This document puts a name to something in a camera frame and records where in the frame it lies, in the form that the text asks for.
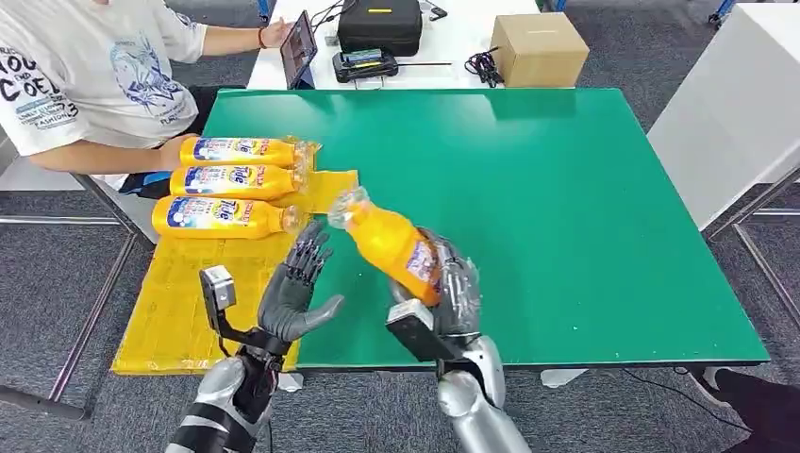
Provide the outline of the person's left hand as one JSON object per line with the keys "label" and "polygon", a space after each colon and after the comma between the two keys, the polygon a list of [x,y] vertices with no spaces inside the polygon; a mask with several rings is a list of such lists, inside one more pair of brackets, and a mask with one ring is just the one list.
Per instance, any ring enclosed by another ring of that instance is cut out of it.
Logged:
{"label": "person's left hand", "polygon": [[258,45],[261,49],[278,48],[292,31],[294,22],[278,19],[274,23],[262,26],[258,31]]}

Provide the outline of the person's right hand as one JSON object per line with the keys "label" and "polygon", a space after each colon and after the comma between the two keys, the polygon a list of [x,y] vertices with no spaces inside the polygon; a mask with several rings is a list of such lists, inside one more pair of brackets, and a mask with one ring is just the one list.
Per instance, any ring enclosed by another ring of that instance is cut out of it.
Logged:
{"label": "person's right hand", "polygon": [[183,134],[173,137],[158,148],[159,170],[169,171],[181,166],[181,149],[185,142],[193,144],[198,138],[197,134]]}

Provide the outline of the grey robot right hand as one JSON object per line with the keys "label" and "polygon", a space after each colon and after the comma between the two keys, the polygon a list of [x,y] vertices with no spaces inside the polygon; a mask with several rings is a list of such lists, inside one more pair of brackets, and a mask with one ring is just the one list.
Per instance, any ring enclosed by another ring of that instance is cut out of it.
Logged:
{"label": "grey robot right hand", "polygon": [[440,272],[434,285],[435,306],[429,308],[415,298],[410,289],[391,278],[394,305],[390,308],[386,329],[407,349],[419,349],[430,356],[436,347],[452,349],[479,335],[480,291],[473,262],[460,255],[457,248],[430,229],[418,229],[435,252]]}

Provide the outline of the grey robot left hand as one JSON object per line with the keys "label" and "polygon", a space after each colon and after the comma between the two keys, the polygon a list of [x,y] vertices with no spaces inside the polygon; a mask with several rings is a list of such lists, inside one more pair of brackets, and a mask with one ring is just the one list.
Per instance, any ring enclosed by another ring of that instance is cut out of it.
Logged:
{"label": "grey robot left hand", "polygon": [[261,298],[258,326],[284,344],[330,321],[342,307],[341,294],[332,295],[316,309],[309,307],[316,281],[333,253],[325,246],[328,238],[323,222],[310,222],[276,266]]}

